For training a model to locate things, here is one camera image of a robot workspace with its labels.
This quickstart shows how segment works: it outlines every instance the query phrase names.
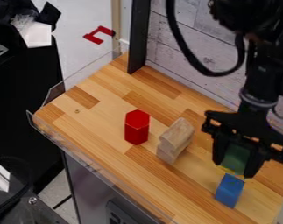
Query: black cabinet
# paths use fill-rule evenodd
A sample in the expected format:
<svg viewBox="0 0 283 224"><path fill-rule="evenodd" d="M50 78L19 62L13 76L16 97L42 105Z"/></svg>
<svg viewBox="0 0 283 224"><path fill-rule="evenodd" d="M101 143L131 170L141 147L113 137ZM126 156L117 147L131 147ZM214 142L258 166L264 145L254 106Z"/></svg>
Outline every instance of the black cabinet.
<svg viewBox="0 0 283 224"><path fill-rule="evenodd" d="M52 46L27 49L15 55L8 52L0 59L0 156L15 156L29 162L36 193L63 165L59 148L30 126L25 111L38 110L48 89L60 81L54 38Z"/></svg>

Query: gray floor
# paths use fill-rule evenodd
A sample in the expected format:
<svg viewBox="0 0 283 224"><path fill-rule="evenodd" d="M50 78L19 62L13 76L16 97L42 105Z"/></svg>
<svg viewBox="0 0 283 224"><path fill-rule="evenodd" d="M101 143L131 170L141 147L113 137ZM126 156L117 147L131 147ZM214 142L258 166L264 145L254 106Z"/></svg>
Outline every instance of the gray floor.
<svg viewBox="0 0 283 224"><path fill-rule="evenodd" d="M70 194L67 176L62 171L40 194L39 197L50 207L54 207ZM65 204L55 210L69 224L77 224L73 200L68 200Z"/></svg>

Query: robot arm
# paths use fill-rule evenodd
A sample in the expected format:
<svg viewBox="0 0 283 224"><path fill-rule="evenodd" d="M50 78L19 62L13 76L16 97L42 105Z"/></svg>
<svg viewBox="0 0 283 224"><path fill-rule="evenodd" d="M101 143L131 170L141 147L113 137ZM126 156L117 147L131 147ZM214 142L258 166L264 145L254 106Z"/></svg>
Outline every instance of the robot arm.
<svg viewBox="0 0 283 224"><path fill-rule="evenodd" d="M188 48L175 19L175 1L166 0L170 28L189 63L203 75L229 75L244 63L244 37L251 37L246 61L246 82L236 113L206 112L202 131L213 139L213 160L246 178L252 178L265 161L283 163L283 135L267 121L283 95L283 0L211 0L210 12L221 25L234 31L238 60L229 71L208 70ZM234 157L228 163L228 155ZM242 169L235 164L243 164Z"/></svg>

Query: wooden block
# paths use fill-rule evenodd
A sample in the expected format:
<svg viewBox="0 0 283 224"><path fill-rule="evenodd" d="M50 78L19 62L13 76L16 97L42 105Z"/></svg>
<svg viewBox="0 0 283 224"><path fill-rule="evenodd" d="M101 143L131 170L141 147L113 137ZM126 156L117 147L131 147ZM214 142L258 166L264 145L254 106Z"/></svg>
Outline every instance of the wooden block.
<svg viewBox="0 0 283 224"><path fill-rule="evenodd" d="M176 151L167 150L167 146L169 145L169 142L162 141L158 148L162 149L166 154L172 157L178 157L181 152L183 152L191 143L192 137L190 137L185 143L183 143L179 148L176 149Z"/></svg>
<svg viewBox="0 0 283 224"><path fill-rule="evenodd" d="M177 157L171 155L171 154L167 154L165 153L162 149L160 149L158 147L157 149L157 156L162 159L163 161L169 163L170 165L173 164L176 160Z"/></svg>
<svg viewBox="0 0 283 224"><path fill-rule="evenodd" d="M166 153L177 157L190 143L195 128L185 118L179 118L159 137L159 147Z"/></svg>

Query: white paper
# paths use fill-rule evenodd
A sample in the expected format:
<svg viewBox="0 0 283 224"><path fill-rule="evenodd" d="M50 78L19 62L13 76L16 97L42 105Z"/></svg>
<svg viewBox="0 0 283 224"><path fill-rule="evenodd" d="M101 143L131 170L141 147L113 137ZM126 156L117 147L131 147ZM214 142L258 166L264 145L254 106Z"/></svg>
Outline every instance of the white paper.
<svg viewBox="0 0 283 224"><path fill-rule="evenodd" d="M31 25L20 32L28 48L51 46L52 26L39 22L32 22Z"/></svg>

